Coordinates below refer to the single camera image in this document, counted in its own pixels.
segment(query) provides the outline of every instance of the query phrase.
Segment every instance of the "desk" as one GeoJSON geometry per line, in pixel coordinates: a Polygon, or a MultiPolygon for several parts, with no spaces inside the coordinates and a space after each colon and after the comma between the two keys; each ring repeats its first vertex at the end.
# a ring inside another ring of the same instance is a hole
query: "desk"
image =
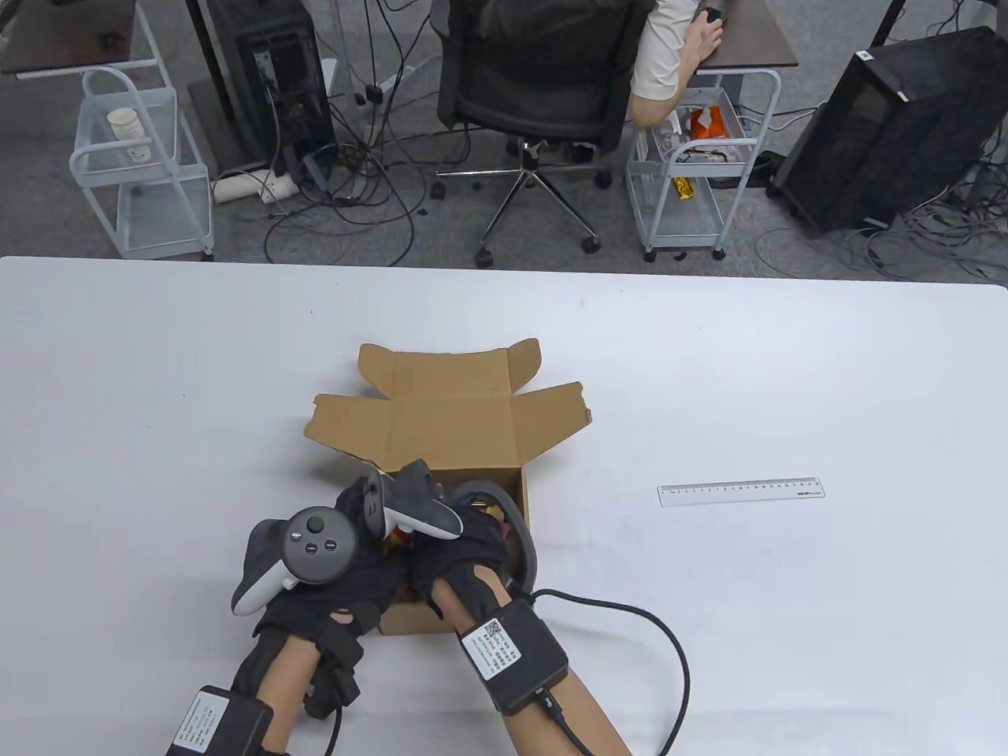
{"type": "Polygon", "coordinates": [[[136,0],[87,0],[52,5],[19,2],[3,55],[4,74],[84,69],[129,59],[136,0]]]}
{"type": "Polygon", "coordinates": [[[786,69],[798,65],[766,0],[735,0],[721,46],[704,69],[786,69]]]}
{"type": "MultiPolygon", "coordinates": [[[[358,345],[536,336],[529,388],[581,380],[594,417],[528,468],[539,585],[679,634],[675,753],[1000,756],[1006,331],[988,286],[0,259],[0,742],[163,752],[251,647],[228,611],[251,525],[336,494],[301,430],[318,392],[364,390],[358,345]],[[655,490],[809,475],[825,499],[655,490]]],[[[539,611],[654,753],[666,641],[539,611]]],[[[339,753],[512,753],[452,638],[364,643],[339,753]]],[[[290,752],[327,735],[304,723],[290,752]]]]}

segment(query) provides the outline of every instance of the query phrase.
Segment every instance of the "transparent ruler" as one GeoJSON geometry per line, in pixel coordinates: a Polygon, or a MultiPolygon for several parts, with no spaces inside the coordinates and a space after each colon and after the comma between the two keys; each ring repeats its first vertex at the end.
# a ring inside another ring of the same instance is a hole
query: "transparent ruler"
{"type": "Polygon", "coordinates": [[[782,478],[772,481],[700,483],[694,486],[658,486],[663,507],[732,504],[744,501],[822,499],[826,491],[818,478],[782,478]]]}

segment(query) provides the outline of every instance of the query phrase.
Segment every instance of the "black mesh chair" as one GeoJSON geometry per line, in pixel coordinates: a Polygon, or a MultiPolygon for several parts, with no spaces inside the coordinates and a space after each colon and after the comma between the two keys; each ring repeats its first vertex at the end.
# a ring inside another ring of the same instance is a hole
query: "black mesh chair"
{"type": "MultiPolygon", "coordinates": [[[[493,265],[487,245],[519,190],[534,181],[588,232],[599,235],[543,175],[546,143],[616,149],[626,121],[637,42],[654,0],[433,0],[430,25],[444,50],[437,117],[447,127],[475,124],[517,137],[519,167],[446,171],[449,176],[514,176],[480,239],[476,264],[493,265]]],[[[612,181],[603,176],[600,185],[612,181]]],[[[444,197],[435,184],[433,197],[444,197]]]]}

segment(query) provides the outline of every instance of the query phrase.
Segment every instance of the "cardboard box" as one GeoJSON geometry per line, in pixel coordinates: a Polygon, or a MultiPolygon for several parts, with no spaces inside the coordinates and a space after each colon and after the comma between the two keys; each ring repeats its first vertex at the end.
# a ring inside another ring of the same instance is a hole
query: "cardboard box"
{"type": "MultiPolygon", "coordinates": [[[[517,393],[542,364],[535,339],[461,355],[365,344],[357,364],[387,398],[320,394],[304,435],[390,474],[422,459],[446,485],[491,480],[514,497],[529,526],[523,466],[592,421],[580,383],[517,393]]],[[[386,612],[379,628],[386,635],[451,630],[408,600],[386,612]]]]}

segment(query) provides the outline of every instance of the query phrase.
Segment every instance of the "wire rolling cart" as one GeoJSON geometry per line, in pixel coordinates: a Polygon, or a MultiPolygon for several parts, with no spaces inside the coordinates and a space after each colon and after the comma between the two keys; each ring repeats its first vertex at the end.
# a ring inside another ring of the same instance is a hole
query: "wire rolling cart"
{"type": "Polygon", "coordinates": [[[30,78],[83,74],[84,101],[78,117],[70,170],[88,204],[127,259],[203,253],[214,254],[213,197],[207,165],[178,104],[147,17],[136,5],[151,56],[121,64],[38,72],[30,78]],[[156,69],[160,86],[137,89],[126,72],[156,69]],[[114,91],[96,92],[105,80],[114,91]],[[143,136],[120,139],[108,116],[131,108],[143,126],[143,136]],[[146,159],[134,160],[131,150],[145,150],[146,159]],[[116,212],[109,218],[96,197],[98,191],[117,191],[116,212]]]}
{"type": "MultiPolygon", "coordinates": [[[[644,247],[644,260],[654,262],[659,249],[710,247],[716,260],[725,258],[725,240],[742,202],[749,175],[763,149],[770,119],[780,99],[780,76],[771,69],[712,69],[706,77],[717,77],[714,87],[687,89],[676,106],[682,123],[688,124],[691,111],[719,106],[729,138],[692,139],[679,145],[662,159],[653,129],[637,132],[637,142],[627,163],[626,184],[633,207],[637,232],[644,247]],[[721,86],[725,76],[765,76],[772,83],[765,115],[756,134],[749,136],[728,94],[721,86]],[[702,162],[689,159],[698,148],[726,150],[723,162],[702,162]],[[694,197],[680,200],[674,190],[674,179],[687,178],[694,184],[694,197]],[[738,187],[727,215],[723,215],[711,186],[711,178],[737,178],[738,187]]],[[[685,257],[682,252],[675,259],[685,257]]]]}

